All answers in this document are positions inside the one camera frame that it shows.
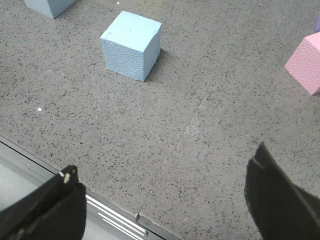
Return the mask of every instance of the pink foam cube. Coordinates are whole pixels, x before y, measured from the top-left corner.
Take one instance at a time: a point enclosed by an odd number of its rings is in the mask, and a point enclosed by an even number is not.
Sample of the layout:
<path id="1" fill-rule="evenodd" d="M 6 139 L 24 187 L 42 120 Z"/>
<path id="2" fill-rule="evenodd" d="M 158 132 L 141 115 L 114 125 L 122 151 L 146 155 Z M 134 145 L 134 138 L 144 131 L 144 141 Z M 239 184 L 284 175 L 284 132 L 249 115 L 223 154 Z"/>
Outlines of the pink foam cube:
<path id="1" fill-rule="evenodd" d="M 284 66 L 310 93 L 320 92 L 320 32 L 306 36 Z"/>

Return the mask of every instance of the blue cube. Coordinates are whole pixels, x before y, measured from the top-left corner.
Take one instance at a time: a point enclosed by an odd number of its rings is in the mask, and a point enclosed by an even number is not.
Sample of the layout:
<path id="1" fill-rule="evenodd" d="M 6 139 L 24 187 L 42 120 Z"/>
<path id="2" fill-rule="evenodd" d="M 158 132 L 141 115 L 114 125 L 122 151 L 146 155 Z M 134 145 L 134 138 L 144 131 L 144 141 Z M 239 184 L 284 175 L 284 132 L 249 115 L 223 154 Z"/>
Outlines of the blue cube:
<path id="1" fill-rule="evenodd" d="M 100 37 L 106 67 L 144 82 L 161 48 L 161 23 L 122 11 Z"/>
<path id="2" fill-rule="evenodd" d="M 26 6 L 55 19 L 77 0 L 24 0 Z"/>

